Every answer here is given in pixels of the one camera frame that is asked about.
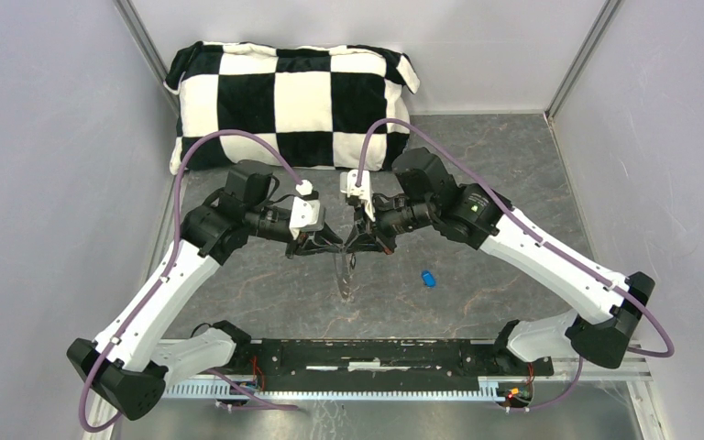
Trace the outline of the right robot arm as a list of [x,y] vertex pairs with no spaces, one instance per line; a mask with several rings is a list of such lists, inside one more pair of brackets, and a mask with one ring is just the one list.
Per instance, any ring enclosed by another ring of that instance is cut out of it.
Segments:
[[501,259],[557,294],[570,309],[536,321],[513,320],[499,332],[492,359],[505,374],[547,357],[580,357],[618,368],[655,282],[641,271],[625,276],[547,234],[496,192],[456,182],[434,153],[417,148],[393,171],[401,193],[374,193],[368,171],[349,170],[340,191],[355,208],[350,253],[364,247],[390,254],[395,238],[430,226],[446,239]]

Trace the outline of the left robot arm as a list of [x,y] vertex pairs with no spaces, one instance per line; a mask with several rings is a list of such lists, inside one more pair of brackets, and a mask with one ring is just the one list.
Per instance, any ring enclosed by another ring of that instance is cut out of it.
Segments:
[[187,213],[166,256],[126,309],[94,339],[77,338],[69,346],[67,358],[86,392],[135,421],[182,380],[212,368],[236,374],[249,366],[248,337],[230,324],[215,324],[173,349],[161,349],[159,341],[193,294],[250,237],[285,244],[289,258],[340,249],[317,192],[295,196],[286,209],[271,199],[278,186],[269,166],[243,160],[223,187]]

